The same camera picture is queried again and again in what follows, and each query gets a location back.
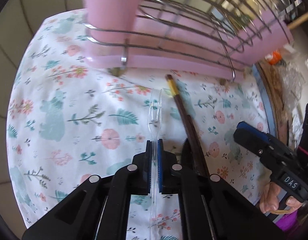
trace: clear plastic fork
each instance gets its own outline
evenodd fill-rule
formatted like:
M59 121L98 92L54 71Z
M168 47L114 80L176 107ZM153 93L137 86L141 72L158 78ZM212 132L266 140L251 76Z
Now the clear plastic fork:
M152 90L149 113L147 118L147 126L149 133L151 134L151 139L153 142L152 147L152 167L151 167L151 212L149 219L149 240L158 239L158 217L156 208L156 195L158 190L158 134L161 130L162 124L162 90L159 92L158 100L156 100L157 90Z

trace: floral tablecloth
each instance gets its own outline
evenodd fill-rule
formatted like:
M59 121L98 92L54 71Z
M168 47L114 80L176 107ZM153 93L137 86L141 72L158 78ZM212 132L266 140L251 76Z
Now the floral tablecloth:
M260 198L269 174L233 140L245 120L268 131L255 78L242 84L191 72L129 68L120 78L90 68L84 59L85 10L46 19L28 46L13 85L7 118L10 176L27 227L91 174L112 175L145 151L152 89L163 90L164 148L179 156L186 138L165 81L177 80L193 117L210 173L219 174L250 202ZM148 239L150 196L132 196L127 239ZM158 199L161 239L182 238L177 195Z

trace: wooden stick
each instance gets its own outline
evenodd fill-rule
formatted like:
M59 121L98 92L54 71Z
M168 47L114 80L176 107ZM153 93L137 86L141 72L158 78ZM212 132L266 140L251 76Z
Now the wooden stick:
M306 22L308 20L308 12L303 14L301 17L297 18L295 21L288 24L289 30L293 30L297 27L299 27L302 23Z
M208 172L208 168L206 165L204 153L203 153L201 144L198 140L198 135L196 133L195 127L193 126L192 118L186 113L182 98L180 96L180 93L177 89L177 86L174 82L172 75L166 75L165 78L171 89L171 93L175 100L177 109L180 113L185 131L186 131L186 135L188 137L188 140L191 146L193 159L195 160L195 163L198 167L198 172L200 173L201 176L209 177L209 172Z

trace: purple object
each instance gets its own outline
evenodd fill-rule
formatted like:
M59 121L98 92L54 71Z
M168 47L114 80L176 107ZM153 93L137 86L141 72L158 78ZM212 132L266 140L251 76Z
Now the purple object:
M291 214L284 215L279 221L276 222L278 228L286 232L290 230L297 223L297 211Z

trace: orange object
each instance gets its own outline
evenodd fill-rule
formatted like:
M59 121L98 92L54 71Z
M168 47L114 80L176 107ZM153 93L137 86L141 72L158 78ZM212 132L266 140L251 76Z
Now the orange object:
M281 53L278 50L273 51L271 54L268 54L265 56L265 60L270 64L270 65L275 65L278 63L280 60L282 60Z

